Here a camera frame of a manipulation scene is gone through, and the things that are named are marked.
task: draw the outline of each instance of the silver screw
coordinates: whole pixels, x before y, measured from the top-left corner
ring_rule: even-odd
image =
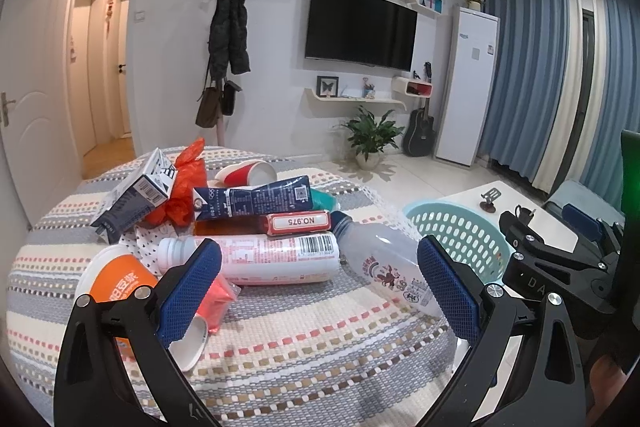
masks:
[[[79,296],[78,299],[76,299],[76,306],[84,308],[85,306],[87,306],[87,304],[89,304],[89,302],[91,302],[89,295],[84,293],[81,296]]]
[[[151,295],[151,288],[149,286],[140,286],[140,288],[136,288],[136,291],[133,292],[136,299],[146,299],[149,295]]]
[[[504,295],[504,290],[502,286],[498,284],[490,284],[486,287],[486,292],[492,297],[502,297]]]
[[[546,298],[549,299],[549,302],[553,304],[553,306],[559,306],[560,304],[562,304],[562,297],[557,293],[551,292],[548,296],[546,296]]]

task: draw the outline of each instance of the white flower pot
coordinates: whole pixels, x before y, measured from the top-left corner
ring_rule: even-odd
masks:
[[[380,163],[381,158],[382,155],[379,152],[370,152],[367,159],[364,159],[364,154],[356,154],[356,162],[363,171],[372,171],[375,169]]]

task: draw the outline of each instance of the tablecloth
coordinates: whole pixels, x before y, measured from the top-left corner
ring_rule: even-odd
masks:
[[[180,150],[165,152],[175,159]],[[210,180],[227,165],[261,158],[279,179],[308,174],[356,221],[398,224],[372,191],[320,169],[225,148],[207,147],[203,155]],[[80,185],[35,225],[12,266],[10,350],[21,388],[50,423],[76,285],[105,247],[90,217],[140,162]],[[444,319],[379,291],[348,267],[326,283],[245,287],[188,380],[225,426],[413,426],[450,378],[456,338]],[[135,360],[124,357],[124,364],[145,411],[160,416]]]

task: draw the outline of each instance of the green light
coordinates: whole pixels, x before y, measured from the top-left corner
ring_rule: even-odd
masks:
[[[624,130],[622,145],[622,212],[627,222],[640,216],[640,133]]]

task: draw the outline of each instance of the blue gripper pad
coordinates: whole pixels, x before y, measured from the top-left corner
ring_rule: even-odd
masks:
[[[480,337],[478,303],[452,268],[453,261],[432,243],[430,236],[418,243],[418,267],[457,338],[472,346]]]
[[[602,228],[600,224],[588,216],[580,208],[576,208],[571,203],[562,207],[562,219],[564,219],[572,229],[580,232],[589,241],[597,243],[602,239]]]
[[[219,245],[209,241],[206,245],[203,244],[203,247],[190,269],[178,281],[160,308],[160,325],[156,335],[166,349],[173,341],[183,338],[202,299],[222,267]]]

